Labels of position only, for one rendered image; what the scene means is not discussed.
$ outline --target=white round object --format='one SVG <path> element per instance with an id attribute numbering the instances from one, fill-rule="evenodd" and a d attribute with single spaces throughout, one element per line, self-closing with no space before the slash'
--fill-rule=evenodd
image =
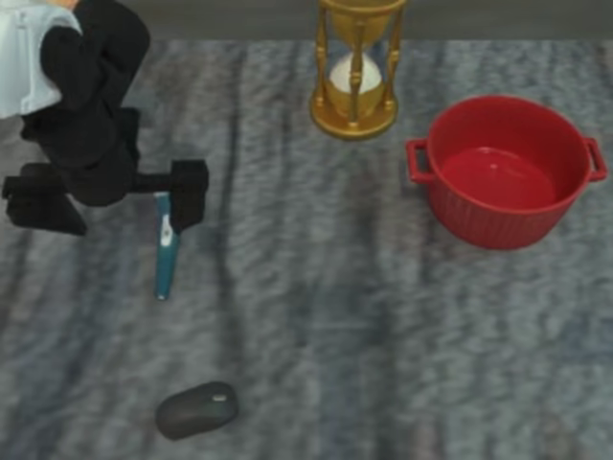
<path id="1" fill-rule="evenodd" d="M 71 11 L 45 0 L 0 0 L 0 119 L 61 100 L 40 65 L 42 40 L 54 26 L 81 32 Z"/>
<path id="2" fill-rule="evenodd" d="M 329 73 L 331 83 L 343 93 L 351 93 L 350 77 L 352 74 L 353 53 L 342 57 Z M 365 53 L 362 54 L 362 84 L 360 94 L 377 88 L 383 78 L 375 62 Z"/>

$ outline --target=pot handle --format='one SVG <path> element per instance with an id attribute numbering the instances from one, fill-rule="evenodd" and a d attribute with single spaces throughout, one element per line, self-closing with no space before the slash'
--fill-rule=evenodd
<path id="1" fill-rule="evenodd" d="M 432 172 L 420 170 L 418 164 L 418 150 L 425 150 L 427 139 L 416 139 L 406 143 L 406 159 L 409 164 L 409 178 L 418 184 L 428 184 L 433 182 L 436 176 Z"/>
<path id="2" fill-rule="evenodd" d="M 590 182 L 605 180 L 608 176 L 608 168 L 606 167 L 606 163 L 604 163 L 604 158 L 602 158 L 598 142 L 592 137 L 583 138 L 583 142 L 585 142 L 585 146 L 590 153 L 590 158 L 595 167 L 595 170 L 590 174 Z"/>

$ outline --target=blue pen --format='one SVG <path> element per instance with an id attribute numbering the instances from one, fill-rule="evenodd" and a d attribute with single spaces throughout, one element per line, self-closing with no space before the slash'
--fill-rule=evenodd
<path id="1" fill-rule="evenodd" d="M 170 296 L 174 266 L 179 252 L 179 235 L 170 225 L 170 194 L 155 194 L 158 209 L 158 245 L 155 295 L 159 300 Z"/>

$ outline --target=computer mouse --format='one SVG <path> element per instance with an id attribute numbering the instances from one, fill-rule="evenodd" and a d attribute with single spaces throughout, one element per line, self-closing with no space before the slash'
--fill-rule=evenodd
<path id="1" fill-rule="evenodd" d="M 177 441 L 225 426 L 237 415 L 234 388 L 215 381 L 164 400 L 157 408 L 155 423 L 164 437 Z"/>

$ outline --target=gray wooden floor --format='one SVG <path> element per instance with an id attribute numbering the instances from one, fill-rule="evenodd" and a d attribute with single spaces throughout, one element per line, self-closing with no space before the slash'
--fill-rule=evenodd
<path id="1" fill-rule="evenodd" d="M 152 295 L 152 198 L 85 212 L 86 239 L 0 217 L 2 460 L 610 460 L 613 181 L 542 243 L 451 237 L 403 144 L 464 97 L 559 110 L 613 162 L 613 61 L 588 42 L 404 44 L 397 124 L 314 127 L 310 42 L 156 42 L 129 102 L 147 171 L 206 158 L 206 223 Z M 0 124 L 0 172 L 36 148 Z M 208 380 L 240 418 L 173 444 L 155 405 Z"/>
<path id="2" fill-rule="evenodd" d="M 125 0 L 160 38 L 313 39 L 317 0 Z M 611 38 L 609 0 L 415 0 L 414 39 Z"/>

